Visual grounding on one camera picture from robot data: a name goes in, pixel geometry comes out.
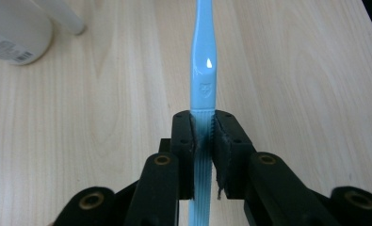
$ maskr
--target plastic bottle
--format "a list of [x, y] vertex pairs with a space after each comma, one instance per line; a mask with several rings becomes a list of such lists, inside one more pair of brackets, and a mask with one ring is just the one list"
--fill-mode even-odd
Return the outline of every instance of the plastic bottle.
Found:
[[23, 65], [42, 56], [53, 35], [43, 11], [29, 0], [0, 0], [0, 58]]

